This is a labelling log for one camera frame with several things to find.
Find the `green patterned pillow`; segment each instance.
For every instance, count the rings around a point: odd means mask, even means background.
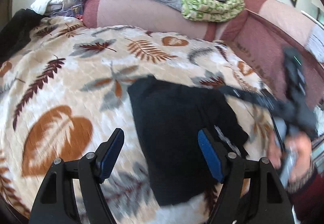
[[[243,11],[243,0],[181,0],[182,15],[193,21],[225,22],[235,18]]]

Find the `folded blanket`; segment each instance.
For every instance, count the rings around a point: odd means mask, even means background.
[[[324,30],[315,25],[309,33],[305,49],[308,50],[320,63],[324,63]]]
[[[65,10],[75,4],[75,0],[36,0],[30,8],[40,15],[50,14],[56,10]]]
[[[181,0],[182,15],[193,21],[226,22],[235,18],[245,7],[243,0]]]
[[[207,128],[215,141],[233,152],[234,148],[222,140],[221,132],[223,139],[226,136],[236,147],[237,154],[246,157],[243,145],[248,135],[219,90],[149,76],[138,79],[127,91],[150,186],[160,206],[187,202],[215,185],[198,145],[197,136],[202,128]]]

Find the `red sleeve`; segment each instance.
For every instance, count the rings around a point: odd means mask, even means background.
[[[312,210],[324,200],[324,178],[317,170],[309,181],[298,190],[291,194],[291,201],[294,205],[298,220],[303,221],[310,215]]]

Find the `metal screw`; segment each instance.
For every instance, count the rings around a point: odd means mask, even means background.
[[[88,159],[91,159],[91,158],[95,157],[95,153],[94,152],[87,153],[85,155],[85,157],[88,158]]]
[[[62,162],[62,159],[61,158],[55,158],[54,159],[54,164],[55,165],[58,165],[59,163],[61,163]]]
[[[269,164],[269,159],[268,158],[266,158],[266,157],[262,157],[261,158],[261,161],[262,161],[262,163],[264,163],[264,164]]]
[[[230,152],[230,153],[227,154],[227,156],[228,156],[229,158],[234,159],[234,158],[236,158],[236,153]]]

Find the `blue gripper pad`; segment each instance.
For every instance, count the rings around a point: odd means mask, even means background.
[[[221,161],[215,153],[203,130],[200,130],[198,132],[198,144],[205,157],[213,178],[222,183],[224,180],[224,174],[222,173]]]
[[[117,128],[110,136],[107,142],[101,143],[96,151],[98,156],[97,166],[100,168],[98,175],[100,182],[103,183],[105,179],[110,177],[112,169],[115,166],[119,153],[124,144],[124,132]]]

